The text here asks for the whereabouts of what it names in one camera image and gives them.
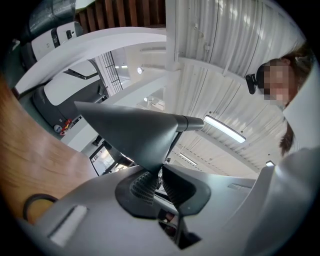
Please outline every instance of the metal grille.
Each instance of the metal grille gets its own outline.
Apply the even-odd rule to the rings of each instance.
[[[110,78],[111,84],[113,86],[113,89],[115,93],[118,93],[123,90],[118,72],[115,66],[114,58],[112,56],[111,51],[108,51],[104,54],[102,54],[102,59],[104,63],[104,67],[106,69],[106,72]]]

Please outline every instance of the brown hair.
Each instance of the brown hair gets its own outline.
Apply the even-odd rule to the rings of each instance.
[[[260,89],[264,88],[264,69],[265,66],[270,65],[272,62],[280,61],[281,59],[287,59],[290,61],[290,66],[293,69],[294,76],[299,79],[298,84],[301,87],[304,82],[306,81],[313,62],[314,62],[314,55],[309,47],[308,43],[305,42],[300,48],[293,50],[292,52],[284,55],[282,58],[276,58],[268,61],[267,63],[262,64],[256,73],[256,81],[258,87]],[[294,99],[294,97],[298,93],[298,87],[294,90],[293,94],[290,95],[289,102],[286,104],[287,107],[290,102]],[[270,90],[264,90],[264,94],[270,94]],[[281,148],[281,155],[284,156],[286,152],[288,152],[292,146],[294,140],[294,132],[291,126],[287,123],[286,132],[281,138],[279,147]]]

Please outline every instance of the black cable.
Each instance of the black cable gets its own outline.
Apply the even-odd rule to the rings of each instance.
[[[57,198],[49,194],[39,193],[39,194],[33,194],[29,196],[27,200],[24,202],[23,210],[22,210],[23,219],[26,220],[27,222],[28,222],[28,208],[34,201],[37,201],[37,200],[48,200],[52,203],[55,203],[56,201],[58,201]]]

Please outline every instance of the ceiling light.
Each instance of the ceiling light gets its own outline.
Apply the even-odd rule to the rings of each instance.
[[[266,162],[265,165],[268,167],[275,166],[275,164],[272,161]]]
[[[180,156],[182,156],[184,159],[186,159],[186,160],[188,160],[191,164],[193,164],[194,166],[196,166],[197,164],[194,162],[194,161],[192,161],[192,160],[190,160],[188,157],[186,157],[184,154],[179,154]]]
[[[209,125],[212,125],[213,127],[219,129],[221,132],[225,133],[226,135],[229,135],[231,138],[235,139],[239,143],[243,143],[246,141],[246,138],[243,137],[241,134],[237,133],[235,130],[225,125],[223,122],[220,122],[217,119],[214,119],[210,115],[206,115],[204,118],[204,121]]]
[[[143,72],[143,69],[141,68],[141,67],[138,67],[137,69],[136,69],[136,71],[138,72],[138,74],[142,74],[142,72]]]

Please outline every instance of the fluorescent light tube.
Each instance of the fluorescent light tube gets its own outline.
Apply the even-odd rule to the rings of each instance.
[[[246,141],[246,138],[243,137],[241,134],[237,133],[234,129],[230,128],[229,126],[225,125],[223,122],[214,119],[210,115],[206,115],[204,121],[209,125],[219,129],[221,132],[229,135],[231,138],[235,139],[239,143],[243,143]]]
[[[194,161],[192,161],[191,159],[189,159],[188,157],[186,157],[184,154],[181,154],[181,153],[180,153],[180,156],[182,156],[184,159],[188,160],[188,161],[189,161],[191,164],[193,164],[194,166],[197,165]]]
[[[265,165],[266,165],[266,166],[269,166],[269,167],[275,166],[275,164],[274,164],[272,161],[266,162]]]

